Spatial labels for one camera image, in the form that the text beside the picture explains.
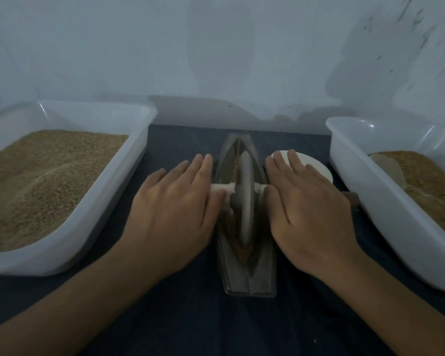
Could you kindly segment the pale scoop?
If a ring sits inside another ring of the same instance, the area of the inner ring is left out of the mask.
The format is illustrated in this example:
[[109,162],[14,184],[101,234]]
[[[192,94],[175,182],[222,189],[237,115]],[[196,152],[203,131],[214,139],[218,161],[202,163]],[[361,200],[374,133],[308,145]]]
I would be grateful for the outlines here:
[[371,154],[369,158],[382,169],[393,182],[397,184],[403,191],[408,187],[408,183],[404,177],[403,170],[398,161],[395,159],[383,155],[383,154]]

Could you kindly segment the person's right hand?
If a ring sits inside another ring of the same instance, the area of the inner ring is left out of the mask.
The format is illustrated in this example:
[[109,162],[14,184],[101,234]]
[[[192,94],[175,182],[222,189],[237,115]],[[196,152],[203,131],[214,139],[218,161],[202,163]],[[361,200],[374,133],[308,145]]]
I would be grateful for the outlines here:
[[284,233],[272,235],[297,269],[313,275],[310,269],[318,252],[351,250],[360,246],[356,241],[348,199],[339,190],[334,195],[316,195],[307,185],[302,187],[301,193],[278,191],[288,225]]

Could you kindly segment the person's left hand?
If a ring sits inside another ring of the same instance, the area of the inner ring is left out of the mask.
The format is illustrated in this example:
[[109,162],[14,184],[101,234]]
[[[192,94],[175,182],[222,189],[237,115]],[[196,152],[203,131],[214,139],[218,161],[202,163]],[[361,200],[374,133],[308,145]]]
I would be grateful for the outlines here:
[[213,157],[203,156],[199,171],[204,194],[179,195],[178,178],[191,162],[185,160],[166,172],[160,182],[165,190],[160,197],[143,197],[143,185],[136,193],[118,241],[131,269],[163,278],[183,269],[208,245],[213,230],[203,230],[203,214],[212,183]]

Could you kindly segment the dark blue table cloth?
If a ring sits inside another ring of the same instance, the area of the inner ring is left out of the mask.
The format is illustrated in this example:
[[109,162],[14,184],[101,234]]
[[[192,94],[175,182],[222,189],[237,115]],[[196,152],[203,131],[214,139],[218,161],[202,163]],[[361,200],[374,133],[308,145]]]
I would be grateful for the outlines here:
[[[49,277],[0,276],[0,324],[104,255],[122,234],[131,200],[150,172],[197,153],[219,156],[225,130],[152,125],[146,155],[86,256]],[[187,268],[130,306],[82,356],[394,356],[335,292],[278,251],[277,295],[227,295],[215,241]]]

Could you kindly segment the boat-shaped metal grinding trough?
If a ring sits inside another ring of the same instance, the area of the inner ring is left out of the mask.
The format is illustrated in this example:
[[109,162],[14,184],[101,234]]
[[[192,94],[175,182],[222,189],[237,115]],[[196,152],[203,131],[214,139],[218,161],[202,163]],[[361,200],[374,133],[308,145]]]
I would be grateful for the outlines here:
[[[255,181],[267,183],[267,177],[258,158],[255,143],[248,133],[231,132],[227,135],[219,158],[214,162],[212,184],[231,181],[236,157],[248,150],[254,157]],[[264,191],[261,207],[255,212],[253,249],[249,262],[241,264],[232,251],[220,226],[216,223],[217,254],[220,275],[226,294],[241,297],[275,297],[277,293],[277,252],[271,235]]]

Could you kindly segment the person's left forearm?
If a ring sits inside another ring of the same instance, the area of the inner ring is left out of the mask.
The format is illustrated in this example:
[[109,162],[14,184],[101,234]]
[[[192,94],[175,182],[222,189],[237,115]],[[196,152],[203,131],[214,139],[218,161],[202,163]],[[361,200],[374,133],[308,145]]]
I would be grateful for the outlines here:
[[0,325],[0,356],[73,356],[192,259],[168,243],[118,242],[35,305]]

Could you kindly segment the heap of brown grain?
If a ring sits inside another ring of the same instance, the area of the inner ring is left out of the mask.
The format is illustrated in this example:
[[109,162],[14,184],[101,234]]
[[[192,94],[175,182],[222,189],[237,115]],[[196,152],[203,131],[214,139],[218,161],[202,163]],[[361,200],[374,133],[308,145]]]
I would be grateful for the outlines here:
[[128,135],[32,132],[0,151],[0,252],[31,245],[76,208]]
[[445,172],[414,151],[382,151],[399,162],[408,187],[404,191],[445,232]]

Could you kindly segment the white plastic tub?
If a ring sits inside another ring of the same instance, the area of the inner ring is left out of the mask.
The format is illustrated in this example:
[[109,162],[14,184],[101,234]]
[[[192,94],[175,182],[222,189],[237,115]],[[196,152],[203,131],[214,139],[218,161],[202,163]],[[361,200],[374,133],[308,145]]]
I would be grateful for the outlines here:
[[152,101],[28,101],[0,109],[0,151],[41,130],[128,135],[71,215],[36,243],[0,252],[0,276],[50,276],[77,263],[94,244],[145,154],[148,128],[158,114]]
[[402,262],[445,291],[445,232],[369,157],[415,151],[445,171],[445,127],[421,119],[332,117],[330,162]]

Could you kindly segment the grey grinding wheel with handle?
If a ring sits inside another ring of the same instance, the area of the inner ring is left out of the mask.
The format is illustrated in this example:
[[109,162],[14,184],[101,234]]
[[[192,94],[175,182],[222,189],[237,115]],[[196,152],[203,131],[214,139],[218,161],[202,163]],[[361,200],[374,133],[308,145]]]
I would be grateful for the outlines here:
[[236,158],[237,176],[228,184],[211,184],[211,191],[224,190],[223,212],[229,220],[227,235],[232,235],[242,249],[253,243],[255,212],[261,207],[267,183],[255,181],[254,157],[248,150]]

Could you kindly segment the person's right forearm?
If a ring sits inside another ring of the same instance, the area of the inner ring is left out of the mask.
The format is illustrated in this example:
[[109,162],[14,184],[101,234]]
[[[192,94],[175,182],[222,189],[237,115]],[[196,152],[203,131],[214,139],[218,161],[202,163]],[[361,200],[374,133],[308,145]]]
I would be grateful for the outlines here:
[[397,356],[445,356],[445,316],[359,247],[318,252],[310,272]]

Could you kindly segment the white round bowl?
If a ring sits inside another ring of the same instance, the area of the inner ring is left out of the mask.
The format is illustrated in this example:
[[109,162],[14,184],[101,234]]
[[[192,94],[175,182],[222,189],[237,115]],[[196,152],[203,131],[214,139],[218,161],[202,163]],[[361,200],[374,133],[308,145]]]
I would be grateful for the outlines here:
[[[326,177],[332,184],[334,184],[333,175],[331,171],[320,161],[317,159],[308,156],[306,154],[302,154],[293,149],[291,150],[279,150],[285,160],[286,164],[291,167],[291,169],[300,177],[303,182],[303,186],[305,183],[305,165],[311,164],[317,171],[319,171],[324,177]],[[272,156],[274,152],[266,157],[265,160],[265,168],[267,170],[268,178],[272,183]]]

